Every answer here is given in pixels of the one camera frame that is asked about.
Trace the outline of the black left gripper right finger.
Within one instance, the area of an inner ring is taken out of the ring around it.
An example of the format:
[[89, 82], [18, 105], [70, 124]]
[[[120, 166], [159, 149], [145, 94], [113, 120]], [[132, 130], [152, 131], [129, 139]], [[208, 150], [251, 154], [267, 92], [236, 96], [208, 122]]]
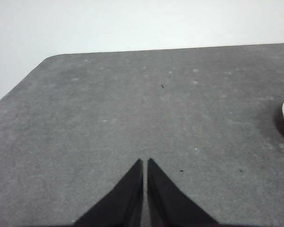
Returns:
[[150, 158], [147, 181], [154, 207], [168, 227], [213, 227], [220, 223], [188, 198]]

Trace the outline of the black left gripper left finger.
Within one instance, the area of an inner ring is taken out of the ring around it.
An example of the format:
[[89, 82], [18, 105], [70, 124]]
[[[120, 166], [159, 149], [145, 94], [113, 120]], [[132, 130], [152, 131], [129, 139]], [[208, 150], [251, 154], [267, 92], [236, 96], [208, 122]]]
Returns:
[[116, 186], [75, 227], [139, 227], [143, 204], [143, 162], [138, 159]]

